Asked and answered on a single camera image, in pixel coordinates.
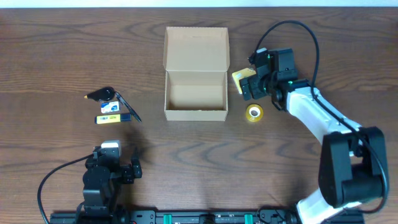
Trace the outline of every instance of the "wood grain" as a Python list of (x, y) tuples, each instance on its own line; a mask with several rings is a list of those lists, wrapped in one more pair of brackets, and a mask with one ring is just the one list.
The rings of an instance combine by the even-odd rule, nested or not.
[[(347, 117), (386, 136), (391, 191), (368, 223), (397, 223), (398, 9), (1, 9), (0, 223), (43, 223), (36, 192), (44, 175), (89, 154), (107, 139), (123, 143), (123, 161), (139, 149), (144, 176), (120, 201), (171, 209), (254, 209), (291, 205), (317, 188), (320, 145), (305, 126), (276, 111), (270, 99), (260, 123), (229, 83), (226, 122), (167, 122), (163, 112), (166, 26), (228, 27), (229, 74), (268, 27), (297, 19), (320, 43), (317, 86)], [(268, 48), (293, 47), (301, 77), (310, 78), (309, 35), (286, 25)], [(83, 96), (102, 86), (119, 90), (143, 123), (96, 125), (100, 105)], [(83, 200), (83, 163), (45, 184), (47, 215)]]

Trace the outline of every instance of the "black cable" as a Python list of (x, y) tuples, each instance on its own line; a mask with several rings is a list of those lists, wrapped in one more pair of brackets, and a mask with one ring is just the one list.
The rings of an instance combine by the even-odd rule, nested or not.
[(261, 207), (259, 207), (259, 209), (257, 209), (257, 211), (256, 211), (256, 216), (259, 217), (260, 221), (262, 221), (264, 224), (271, 224), (271, 223), (269, 223), (269, 222), (263, 220), (263, 219), (261, 218), (260, 214), (259, 214), (259, 211), (260, 211), (262, 208), (264, 208), (264, 207), (265, 207), (265, 206), (261, 206)]
[(315, 61), (315, 68), (313, 71), (313, 76), (312, 76), (312, 81), (311, 81), (311, 95), (312, 98), (326, 111), (328, 112), (332, 117), (334, 117), (338, 122), (340, 122), (342, 125), (346, 126), (361, 142), (362, 144), (365, 146), (365, 148), (369, 151), (370, 155), (373, 156), (373, 158), (376, 160), (377, 165), (380, 168), (381, 171), (381, 177), (382, 177), (382, 200), (380, 202), (380, 204), (372, 210), (359, 210), (359, 212), (361, 213), (376, 213), (379, 212), (386, 204), (387, 202), (387, 196), (388, 196), (388, 191), (389, 191), (389, 183), (387, 181), (387, 176), (386, 176), (386, 172), (384, 170), (384, 167), (381, 164), (381, 161), (379, 159), (379, 157), (377, 156), (376, 152), (374, 151), (374, 149), (369, 145), (369, 143), (365, 140), (365, 138), (363, 138), (357, 130), (355, 130), (352, 126), (350, 126), (347, 122), (344, 121), (344, 118), (339, 118), (336, 114), (334, 114), (334, 112), (332, 112), (331, 110), (329, 110), (329, 108), (327, 108), (319, 99), (318, 99), (318, 95), (315, 94), (314, 92), (314, 88), (315, 88), (315, 80), (317, 79), (317, 74), (318, 74), (318, 67), (319, 67), (319, 45), (318, 45), (318, 40), (317, 37), (315, 36), (315, 34), (312, 32), (312, 30), (305, 25), (304, 23), (300, 22), (300, 21), (282, 21), (282, 22), (278, 22), (277, 24), (273, 25), (270, 29), (267, 30), (267, 32), (261, 37), (260, 41), (258, 42), (256, 49), (254, 50), (255, 52), (258, 50), (258, 48), (260, 47), (260, 44), (262, 42), (262, 40), (268, 35), (268, 33), (270, 31), (272, 31), (273, 29), (275, 29), (276, 27), (282, 25), (282, 24), (296, 24), (299, 25), (301, 27), (303, 27), (304, 29), (306, 29), (312, 39), (313, 42), (315, 44), (315, 50), (316, 50), (316, 61)]
[(76, 208), (76, 215), (75, 215), (75, 223), (79, 223), (81, 208), (83, 207), (85, 202), (80, 203)]
[(278, 214), (279, 218), (280, 218), (282, 221), (286, 221), (286, 219), (285, 219), (284, 217), (282, 217), (282, 215), (279, 214), (278, 210), (275, 209), (275, 212), (276, 212), (276, 214)]
[(91, 154), (91, 155), (82, 157), (82, 158), (80, 158), (80, 159), (77, 159), (77, 160), (75, 160), (75, 161), (67, 162), (67, 163), (64, 164), (64, 165), (60, 165), (60, 166), (58, 166), (57, 168), (55, 168), (54, 170), (51, 170), (51, 172), (49, 172), (49, 173), (43, 178), (42, 182), (41, 182), (40, 185), (39, 185), (39, 189), (37, 190), (37, 203), (39, 204), (39, 210), (40, 210), (40, 213), (41, 213), (42, 216), (43, 216), (43, 219), (44, 219), (45, 224), (50, 224), (48, 218), (45, 216), (45, 212), (44, 212), (43, 204), (42, 204), (42, 188), (43, 188), (43, 185), (44, 185), (45, 181), (46, 181), (53, 173), (55, 173), (57, 170), (59, 170), (59, 169), (61, 169), (61, 168), (64, 168), (64, 167), (66, 167), (66, 166), (69, 166), (70, 164), (74, 164), (74, 163), (80, 162), (80, 161), (82, 161), (82, 160), (88, 159), (88, 158), (90, 158), (90, 157), (92, 157), (92, 156), (93, 156), (93, 155)]
[(277, 71), (277, 70), (275, 70), (275, 71), (273, 71), (273, 72), (271, 73), (271, 77), (270, 77), (270, 79), (269, 79), (271, 88), (274, 87), (274, 81), (275, 81), (275, 75), (276, 75), (276, 74), (278, 74), (278, 71)]

